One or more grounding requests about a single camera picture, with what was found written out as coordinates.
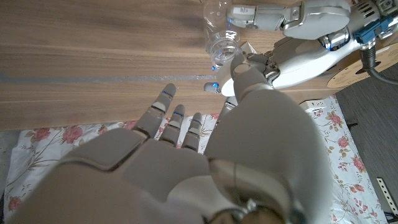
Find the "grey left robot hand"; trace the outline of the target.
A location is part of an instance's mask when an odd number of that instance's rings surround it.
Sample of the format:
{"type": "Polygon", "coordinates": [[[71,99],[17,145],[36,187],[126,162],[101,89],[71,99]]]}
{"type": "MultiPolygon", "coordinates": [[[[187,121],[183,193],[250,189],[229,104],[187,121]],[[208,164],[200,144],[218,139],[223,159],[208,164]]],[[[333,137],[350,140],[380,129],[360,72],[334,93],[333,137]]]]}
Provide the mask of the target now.
{"type": "Polygon", "coordinates": [[[397,30],[397,1],[300,1],[290,6],[232,5],[228,21],[241,28],[280,30],[284,39],[266,53],[262,71],[276,89],[311,80],[359,51],[375,75],[376,41],[397,30]]]}

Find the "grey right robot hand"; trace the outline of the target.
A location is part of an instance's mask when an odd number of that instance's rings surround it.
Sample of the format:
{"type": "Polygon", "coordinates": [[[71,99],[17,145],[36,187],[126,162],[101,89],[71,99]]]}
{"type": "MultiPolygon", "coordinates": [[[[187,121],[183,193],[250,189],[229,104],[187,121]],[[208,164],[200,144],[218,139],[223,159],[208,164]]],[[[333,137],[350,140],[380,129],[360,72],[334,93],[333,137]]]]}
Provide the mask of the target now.
{"type": "Polygon", "coordinates": [[[176,92],[168,84],[136,125],[70,151],[11,223],[325,223],[332,176],[316,124],[273,89],[261,55],[231,64],[226,102],[203,154],[201,114],[177,148],[184,107],[157,130],[176,92]]]}

